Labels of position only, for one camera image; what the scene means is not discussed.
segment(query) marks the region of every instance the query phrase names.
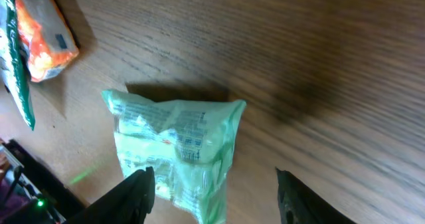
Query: brown wooden surface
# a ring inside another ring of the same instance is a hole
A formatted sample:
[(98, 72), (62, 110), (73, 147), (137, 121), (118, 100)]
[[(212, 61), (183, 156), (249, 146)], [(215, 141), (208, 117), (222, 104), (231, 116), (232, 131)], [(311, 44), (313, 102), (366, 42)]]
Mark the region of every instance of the brown wooden surface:
[[(279, 223), (274, 167), (359, 223), (425, 223), (425, 0), (58, 0), (82, 55), (16, 138), (88, 203), (122, 180), (100, 92), (248, 107), (228, 223)], [(147, 223), (194, 223), (157, 200)]]

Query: snack bag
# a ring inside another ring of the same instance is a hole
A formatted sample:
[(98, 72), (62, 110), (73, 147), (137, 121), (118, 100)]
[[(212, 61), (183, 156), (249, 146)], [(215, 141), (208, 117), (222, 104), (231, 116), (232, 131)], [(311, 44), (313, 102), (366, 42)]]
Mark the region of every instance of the snack bag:
[(25, 122), (34, 130), (35, 117), (28, 78), (19, 55), (14, 0), (0, 0), (0, 75)]
[(31, 81), (57, 76), (78, 48), (54, 0), (15, 0), (18, 31)]
[(116, 117), (114, 132), (124, 177), (153, 167), (155, 194), (171, 200), (201, 224), (226, 221), (226, 175), (243, 100), (154, 102), (105, 90)]

